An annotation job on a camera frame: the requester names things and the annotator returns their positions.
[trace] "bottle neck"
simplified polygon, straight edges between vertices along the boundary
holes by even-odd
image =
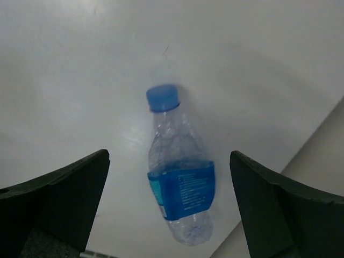
[[[179,107],[167,112],[154,113],[155,134],[162,136],[175,134],[182,125],[181,115]]]

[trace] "white surface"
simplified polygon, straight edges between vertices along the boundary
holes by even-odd
[[[316,189],[344,196],[344,99],[283,170],[283,174]],[[250,258],[242,223],[211,258]]]
[[[281,171],[344,94],[343,11],[340,0],[0,0],[0,187],[107,148],[88,248],[209,257],[240,219],[230,152]],[[146,179],[145,92],[163,82],[184,86],[216,162],[214,234],[195,248],[173,240]]]

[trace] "plastic water bottle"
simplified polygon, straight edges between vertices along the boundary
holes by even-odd
[[[150,186],[174,238],[185,245],[199,245],[213,231],[206,210],[214,198],[214,164],[180,110],[175,85],[153,87],[147,99],[155,128],[149,151]]]

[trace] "blue bottle cap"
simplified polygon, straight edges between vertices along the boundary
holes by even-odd
[[[163,84],[147,90],[150,110],[154,113],[167,112],[179,106],[178,90],[174,84]]]

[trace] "bottle bottom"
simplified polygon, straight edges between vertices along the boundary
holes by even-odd
[[[166,222],[173,237],[188,246],[196,246],[208,241],[213,232],[213,224],[206,211]]]

